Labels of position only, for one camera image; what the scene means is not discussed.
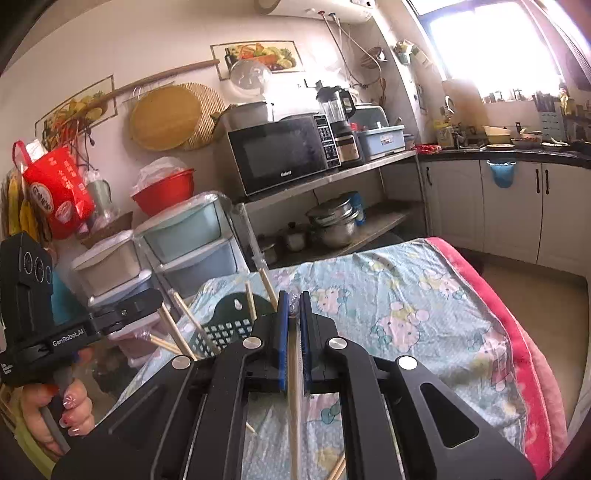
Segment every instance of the floor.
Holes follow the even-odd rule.
[[[583,278],[486,257],[482,276],[545,355],[558,381],[567,425],[583,381],[589,299]]]

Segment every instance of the blue towel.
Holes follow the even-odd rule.
[[[516,162],[491,163],[487,160],[486,163],[491,168],[492,177],[498,187],[508,189],[513,184]]]

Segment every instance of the finger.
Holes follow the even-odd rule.
[[[76,437],[78,435],[88,435],[92,429],[95,428],[95,418],[90,415],[77,427],[72,427],[68,430],[68,435],[70,437]]]
[[[53,392],[57,393],[55,385],[25,385],[21,395],[22,417],[35,440],[52,452],[63,455],[39,411],[51,401]]]
[[[94,349],[92,347],[83,348],[82,350],[78,351],[78,360],[76,365],[86,365],[92,360],[92,356],[94,355]]]
[[[66,427],[77,427],[82,424],[92,413],[92,400],[88,397],[78,405],[76,408],[66,410],[60,418],[60,426]]]
[[[86,397],[87,393],[84,383],[76,378],[64,392],[64,408],[66,410],[72,410],[78,405],[81,405]]]

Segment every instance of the yellow object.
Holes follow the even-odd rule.
[[[201,102],[188,89],[159,88],[135,106],[129,120],[131,138],[147,150],[169,150],[191,138],[202,116]]]
[[[21,231],[21,222],[18,218],[18,180],[13,175],[8,184],[8,234],[15,235]]]
[[[23,200],[21,211],[19,213],[21,230],[28,233],[35,242],[39,241],[39,232],[37,230],[37,221],[33,214],[33,207],[28,200]]]

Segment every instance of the white plastic bag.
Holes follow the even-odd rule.
[[[130,196],[134,196],[157,181],[188,169],[189,167],[177,157],[161,157],[154,160],[139,171],[138,180],[131,187]]]

